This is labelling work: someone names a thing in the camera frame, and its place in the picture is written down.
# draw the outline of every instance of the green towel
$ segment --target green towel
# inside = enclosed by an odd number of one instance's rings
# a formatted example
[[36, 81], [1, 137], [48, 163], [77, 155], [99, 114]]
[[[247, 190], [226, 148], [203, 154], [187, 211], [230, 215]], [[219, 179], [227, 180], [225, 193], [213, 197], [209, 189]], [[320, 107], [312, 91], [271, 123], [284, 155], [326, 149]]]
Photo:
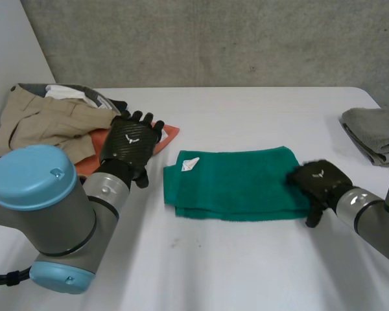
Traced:
[[[184, 160], [199, 157], [182, 172]], [[306, 217], [309, 201], [285, 176], [299, 165], [285, 147], [251, 152], [181, 151], [164, 168], [164, 202], [176, 216], [261, 221]]]

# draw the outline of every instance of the gray towel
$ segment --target gray towel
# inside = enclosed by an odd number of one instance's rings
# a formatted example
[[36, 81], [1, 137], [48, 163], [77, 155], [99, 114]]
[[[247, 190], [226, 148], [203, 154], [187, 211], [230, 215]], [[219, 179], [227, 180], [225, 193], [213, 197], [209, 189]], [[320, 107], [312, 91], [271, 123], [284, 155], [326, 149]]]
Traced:
[[389, 167], [389, 109], [352, 108], [340, 122], [374, 165]]

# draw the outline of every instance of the white table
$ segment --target white table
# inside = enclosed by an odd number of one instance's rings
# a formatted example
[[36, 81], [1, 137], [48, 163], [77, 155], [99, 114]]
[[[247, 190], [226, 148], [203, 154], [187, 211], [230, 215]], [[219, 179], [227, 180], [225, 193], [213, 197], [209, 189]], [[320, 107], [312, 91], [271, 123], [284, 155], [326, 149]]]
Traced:
[[[233, 223], [176, 218], [162, 170], [180, 150], [289, 147], [298, 161], [325, 158], [354, 184], [386, 195], [389, 168], [373, 167], [338, 123], [352, 107], [377, 108], [352, 87], [100, 89], [131, 110], [178, 126], [150, 160], [148, 189], [132, 189], [91, 288], [58, 294], [25, 281], [0, 287], [0, 310], [389, 310], [389, 262], [327, 213], [303, 220]], [[0, 227], [0, 272], [37, 252]]]

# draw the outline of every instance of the beige fabric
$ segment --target beige fabric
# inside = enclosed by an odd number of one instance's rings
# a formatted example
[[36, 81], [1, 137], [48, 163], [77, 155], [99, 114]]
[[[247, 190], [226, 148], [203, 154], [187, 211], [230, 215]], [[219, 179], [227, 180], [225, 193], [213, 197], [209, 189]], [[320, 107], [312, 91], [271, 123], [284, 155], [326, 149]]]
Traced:
[[43, 98], [16, 86], [0, 118], [0, 156], [32, 144], [51, 144], [78, 163], [95, 154], [88, 133], [109, 128], [115, 116], [80, 99]]

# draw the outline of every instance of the logo on robotic hand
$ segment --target logo on robotic hand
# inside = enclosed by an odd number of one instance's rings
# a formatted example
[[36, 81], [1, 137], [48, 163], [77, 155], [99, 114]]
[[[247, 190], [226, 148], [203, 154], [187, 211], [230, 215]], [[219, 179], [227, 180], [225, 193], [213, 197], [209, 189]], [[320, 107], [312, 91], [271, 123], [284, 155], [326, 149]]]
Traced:
[[324, 176], [324, 170], [322, 170], [321, 173], [313, 174], [312, 176], [313, 176], [314, 178], [323, 178], [323, 176]]
[[129, 138], [129, 136], [127, 134], [125, 134], [125, 138], [127, 138], [127, 141], [129, 144], [132, 144], [132, 143], [136, 143], [140, 140], [140, 138], [137, 138], [137, 139], [131, 139]]

